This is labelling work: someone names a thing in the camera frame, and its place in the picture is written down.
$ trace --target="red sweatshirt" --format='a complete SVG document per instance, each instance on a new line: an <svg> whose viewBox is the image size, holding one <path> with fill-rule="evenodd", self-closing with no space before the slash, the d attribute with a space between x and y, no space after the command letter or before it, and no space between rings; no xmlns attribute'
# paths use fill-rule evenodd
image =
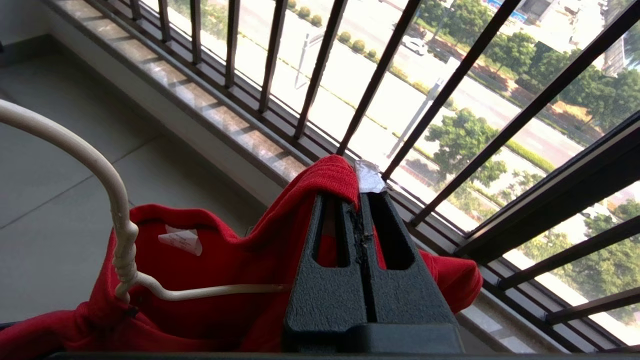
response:
<svg viewBox="0 0 640 360"><path fill-rule="evenodd" d="M229 284L292 284L316 194L357 203L358 182L339 156L319 160L298 175L241 238L202 209L149 204L131 209L140 232L138 270L166 289L187 290ZM197 256L159 241L166 225L194 229L202 244ZM109 238L102 270L89 301L75 310L34 317L0 331L0 359L33 359L60 348L69 351L243 351L277 352L289 293L235 294L169 302L140 286L131 304L115 297L118 278ZM453 312L469 306L482 278L473 261L420 252ZM321 249L319 261L335 258Z"/></svg>

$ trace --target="windowsill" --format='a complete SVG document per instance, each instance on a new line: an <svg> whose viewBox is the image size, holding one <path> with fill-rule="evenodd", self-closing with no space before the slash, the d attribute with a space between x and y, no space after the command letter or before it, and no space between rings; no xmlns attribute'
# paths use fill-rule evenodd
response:
<svg viewBox="0 0 640 360"><path fill-rule="evenodd" d="M86 2L45 3L63 19L50 16L58 40L265 205L310 164L175 60ZM485 291L458 318L496 352L560 351Z"/></svg>

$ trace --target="street lamp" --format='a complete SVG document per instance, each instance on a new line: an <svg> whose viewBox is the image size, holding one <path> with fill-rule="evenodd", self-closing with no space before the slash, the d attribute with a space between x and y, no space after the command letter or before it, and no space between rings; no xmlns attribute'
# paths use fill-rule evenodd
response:
<svg viewBox="0 0 640 360"><path fill-rule="evenodd" d="M302 71L302 63L305 61L305 54L307 50L309 50L312 46L316 44L320 44L322 42L322 38L324 36L324 28L320 29L317 33L315 31L309 31L305 36L305 42L302 44L302 50L300 52L300 63L298 64L298 73L296 74L296 82L294 87L299 89L305 86L306 82L300 84L298 86L298 79L300 77L300 72Z"/></svg>

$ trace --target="white hanger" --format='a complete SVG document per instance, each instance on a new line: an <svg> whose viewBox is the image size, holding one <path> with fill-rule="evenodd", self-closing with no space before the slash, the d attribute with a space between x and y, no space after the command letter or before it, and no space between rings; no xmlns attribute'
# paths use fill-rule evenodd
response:
<svg viewBox="0 0 640 360"><path fill-rule="evenodd" d="M129 220L129 200L127 190L118 172L94 147L67 128L10 102L0 100L0 122L35 135L64 150L89 168L100 180L109 195L111 218L116 232L116 247L113 251L113 265L120 284L116 296L129 303L129 290L142 285L163 300L178 301L199 299L236 293L274 293L288 290L283 284L237 284L214 286L193 290L170 291L162 287L152 276L139 272L136 268L136 246L138 226Z"/></svg>

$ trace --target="balcony floor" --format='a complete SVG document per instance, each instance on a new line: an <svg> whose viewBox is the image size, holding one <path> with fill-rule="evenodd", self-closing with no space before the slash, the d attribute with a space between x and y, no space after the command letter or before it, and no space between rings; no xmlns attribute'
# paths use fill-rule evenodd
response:
<svg viewBox="0 0 640 360"><path fill-rule="evenodd" d="M131 206L204 208L244 234L264 205L74 58L0 68L0 98L40 113L96 147ZM111 229L106 192L62 150L0 124L0 323L88 299Z"/></svg>

